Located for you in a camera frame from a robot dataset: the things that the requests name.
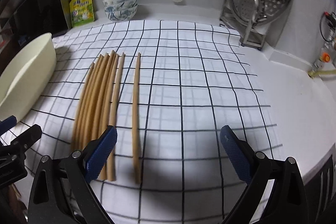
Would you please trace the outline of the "cream round basin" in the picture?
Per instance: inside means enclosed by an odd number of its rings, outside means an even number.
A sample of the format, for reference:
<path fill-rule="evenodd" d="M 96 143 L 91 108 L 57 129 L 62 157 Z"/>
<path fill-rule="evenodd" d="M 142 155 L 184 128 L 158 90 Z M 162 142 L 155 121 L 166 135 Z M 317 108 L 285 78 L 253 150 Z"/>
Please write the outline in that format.
<path fill-rule="evenodd" d="M 47 86 L 56 67 L 52 35 L 45 33 L 22 48 L 1 74 L 1 120 L 22 120 Z"/>

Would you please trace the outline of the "middle floral ceramic bowl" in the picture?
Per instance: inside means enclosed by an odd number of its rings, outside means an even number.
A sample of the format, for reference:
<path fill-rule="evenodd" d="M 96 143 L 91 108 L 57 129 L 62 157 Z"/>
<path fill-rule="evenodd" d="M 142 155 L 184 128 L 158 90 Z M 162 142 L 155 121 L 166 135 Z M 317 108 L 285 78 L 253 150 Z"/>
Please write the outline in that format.
<path fill-rule="evenodd" d="M 129 9 L 135 7 L 137 5 L 137 0 L 125 0 L 123 2 L 118 2 L 112 5 L 108 5 L 105 7 L 105 11 L 107 12 L 116 12 L 124 9 Z"/>

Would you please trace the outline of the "steel dish rack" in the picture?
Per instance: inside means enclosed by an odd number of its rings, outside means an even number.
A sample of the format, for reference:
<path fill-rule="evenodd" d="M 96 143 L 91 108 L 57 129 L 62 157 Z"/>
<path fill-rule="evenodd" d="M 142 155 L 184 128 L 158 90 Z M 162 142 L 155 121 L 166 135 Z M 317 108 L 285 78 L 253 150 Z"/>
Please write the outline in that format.
<path fill-rule="evenodd" d="M 260 0 L 240 0 L 238 9 L 235 8 L 234 0 L 224 0 L 220 24 L 227 28 L 235 29 L 240 35 L 242 47 L 262 50 L 265 38 L 255 29 L 260 16 Z"/>

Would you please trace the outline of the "white black checked cloth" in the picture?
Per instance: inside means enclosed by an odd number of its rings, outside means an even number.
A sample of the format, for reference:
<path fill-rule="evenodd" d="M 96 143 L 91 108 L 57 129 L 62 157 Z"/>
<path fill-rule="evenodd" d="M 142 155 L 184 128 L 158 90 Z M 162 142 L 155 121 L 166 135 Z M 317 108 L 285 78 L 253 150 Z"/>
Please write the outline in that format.
<path fill-rule="evenodd" d="M 91 186 L 115 223 L 220 223 L 245 188 L 220 140 L 229 125 L 256 151 L 280 158 L 271 106 L 234 30 L 208 24 L 134 20 L 79 28 L 53 40 L 55 73 L 29 114 L 1 136 L 33 124 L 43 135 L 27 152 L 34 174 L 43 155 L 68 156 L 76 108 L 90 65 L 125 53 L 115 147 L 115 181 Z M 134 72 L 139 76 L 140 184 L 132 151 Z"/>

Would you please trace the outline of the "yellow seasoning pouch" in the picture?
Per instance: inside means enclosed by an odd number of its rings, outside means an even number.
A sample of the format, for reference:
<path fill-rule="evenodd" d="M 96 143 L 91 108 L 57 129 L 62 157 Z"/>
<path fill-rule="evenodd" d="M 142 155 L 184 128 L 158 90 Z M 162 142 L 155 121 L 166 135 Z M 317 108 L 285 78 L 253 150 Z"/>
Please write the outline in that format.
<path fill-rule="evenodd" d="M 71 0 L 70 13 L 73 28 L 95 20 L 92 0 Z"/>

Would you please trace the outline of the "bottom floral ceramic bowl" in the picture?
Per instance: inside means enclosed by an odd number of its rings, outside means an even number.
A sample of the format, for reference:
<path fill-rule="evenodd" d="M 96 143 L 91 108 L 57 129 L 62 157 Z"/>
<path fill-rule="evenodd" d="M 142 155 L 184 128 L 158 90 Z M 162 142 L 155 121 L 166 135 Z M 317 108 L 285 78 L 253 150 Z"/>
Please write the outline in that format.
<path fill-rule="evenodd" d="M 112 7 L 105 8 L 105 14 L 112 22 L 122 22 L 131 20 L 137 12 L 138 4 L 122 10 L 114 10 Z"/>

